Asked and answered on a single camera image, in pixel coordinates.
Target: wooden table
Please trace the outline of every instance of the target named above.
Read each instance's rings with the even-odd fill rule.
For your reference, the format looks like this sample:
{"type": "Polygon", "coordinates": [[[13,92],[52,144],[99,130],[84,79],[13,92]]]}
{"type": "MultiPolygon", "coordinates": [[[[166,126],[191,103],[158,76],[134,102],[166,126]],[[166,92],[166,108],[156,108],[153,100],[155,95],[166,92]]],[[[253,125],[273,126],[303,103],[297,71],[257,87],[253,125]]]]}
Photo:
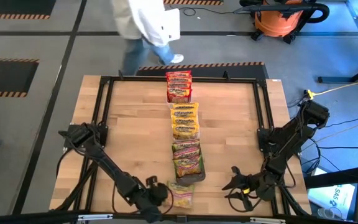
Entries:
{"type": "MultiPolygon", "coordinates": [[[[99,76],[84,77],[73,123],[91,122],[99,79],[99,76]]],[[[267,86],[274,123],[277,127],[283,126],[288,122],[289,115],[282,83],[280,80],[267,80],[267,86]]],[[[262,108],[265,108],[262,90],[260,90],[260,97],[262,108]]],[[[175,180],[170,149],[172,144],[170,110],[165,103],[165,98],[165,82],[114,82],[105,151],[122,170],[137,176],[143,182],[151,175],[156,175],[159,182],[175,180]]],[[[201,147],[206,178],[195,184],[191,210],[174,208],[169,214],[271,216],[270,202],[261,202],[253,212],[235,212],[224,198],[228,191],[221,190],[231,179],[232,166],[238,166],[242,173],[247,175],[258,173],[262,165],[263,156],[257,143],[258,120],[252,85],[194,83],[193,101],[200,104],[201,147]]],[[[82,156],[75,152],[69,153],[62,161],[50,203],[51,209],[58,207],[77,184],[82,161],[82,156]]],[[[290,192],[303,209],[310,213],[300,162],[292,157],[288,165],[296,179],[296,187],[290,189],[290,192]]],[[[292,184],[288,172],[285,180],[287,185],[292,184]]],[[[99,169],[92,212],[112,213],[113,183],[106,173],[99,169]]],[[[87,191],[86,186],[81,208],[85,206],[87,191]]],[[[240,200],[232,200],[232,202],[238,209],[243,209],[240,200]]],[[[279,212],[282,212],[280,194],[277,194],[277,203],[279,212]]],[[[129,207],[118,194],[115,204],[118,212],[135,210],[134,207],[129,207]]],[[[162,212],[166,209],[167,207],[160,208],[162,212]]]]}

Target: floor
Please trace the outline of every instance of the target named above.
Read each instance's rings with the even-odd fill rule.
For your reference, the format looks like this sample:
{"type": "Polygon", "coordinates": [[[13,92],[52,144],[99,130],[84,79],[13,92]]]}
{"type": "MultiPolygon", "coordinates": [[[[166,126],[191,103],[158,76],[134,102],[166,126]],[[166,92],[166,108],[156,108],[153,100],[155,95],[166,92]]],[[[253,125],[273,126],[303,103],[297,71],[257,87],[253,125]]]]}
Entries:
{"type": "MultiPolygon", "coordinates": [[[[29,94],[25,98],[0,98],[0,215],[11,213],[19,186],[37,137],[52,88],[62,64],[69,36],[76,21],[81,0],[59,0],[46,21],[0,20],[0,31],[24,31],[19,35],[0,33],[0,57],[39,58],[29,94]],[[49,36],[30,35],[33,31],[54,32],[49,36]]],[[[337,36],[334,32],[358,33],[355,19],[344,2],[325,2],[330,17],[320,24],[307,24],[291,45],[279,39],[263,38],[254,42],[249,36],[187,35],[172,43],[172,48],[185,55],[184,64],[218,62],[258,62],[267,66],[270,78],[282,79],[288,102],[298,99],[303,90],[328,90],[338,85],[316,82],[318,76],[348,77],[358,71],[358,35],[337,36]]],[[[358,12],[358,1],[349,3],[358,12]]],[[[208,9],[226,12],[239,7],[237,1],[208,9]]],[[[197,11],[194,17],[181,15],[182,31],[253,31],[249,15],[219,15],[197,11]]],[[[109,1],[88,1],[79,31],[116,31],[109,1]]],[[[39,161],[32,179],[23,212],[45,212],[55,184],[55,168],[62,154],[62,138],[58,130],[66,129],[76,103],[83,75],[117,75],[124,41],[118,36],[79,36],[75,39],[62,85],[47,129],[39,161]]],[[[155,65],[150,57],[146,65],[155,65]]],[[[358,118],[358,85],[316,97],[330,109],[329,124],[358,118]]],[[[296,108],[290,108],[291,115],[296,108]]],[[[355,123],[322,129],[320,139],[355,123]]],[[[358,127],[321,141],[320,146],[358,146],[358,127]]],[[[358,167],[358,150],[326,149],[322,152],[338,168],[358,167]]],[[[304,160],[317,153],[310,147],[304,160]]],[[[334,171],[327,161],[321,167],[334,171]]]]}

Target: black floor mat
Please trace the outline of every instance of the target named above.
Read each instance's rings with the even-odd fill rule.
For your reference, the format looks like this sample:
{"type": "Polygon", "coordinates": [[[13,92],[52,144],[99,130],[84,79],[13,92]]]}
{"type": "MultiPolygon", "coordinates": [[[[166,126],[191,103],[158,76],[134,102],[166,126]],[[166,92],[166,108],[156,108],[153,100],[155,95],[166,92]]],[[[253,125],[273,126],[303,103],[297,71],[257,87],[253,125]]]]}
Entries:
{"type": "Polygon", "coordinates": [[[49,19],[56,0],[0,0],[0,19],[49,19]]]}
{"type": "Polygon", "coordinates": [[[0,97],[27,96],[38,64],[38,59],[0,58],[0,97]]]}
{"type": "Polygon", "coordinates": [[[198,5],[223,5],[223,0],[164,0],[164,4],[198,4],[198,5]]]}

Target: white lab coat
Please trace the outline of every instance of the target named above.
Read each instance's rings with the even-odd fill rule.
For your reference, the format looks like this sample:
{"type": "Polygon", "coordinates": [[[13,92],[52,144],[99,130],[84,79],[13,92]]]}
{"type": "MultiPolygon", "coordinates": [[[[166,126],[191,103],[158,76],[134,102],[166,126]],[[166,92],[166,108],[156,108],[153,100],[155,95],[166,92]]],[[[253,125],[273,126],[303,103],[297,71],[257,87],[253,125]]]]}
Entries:
{"type": "Polygon", "coordinates": [[[157,47],[169,43],[163,29],[165,8],[163,0],[111,0],[118,33],[130,40],[142,35],[157,47]]]}

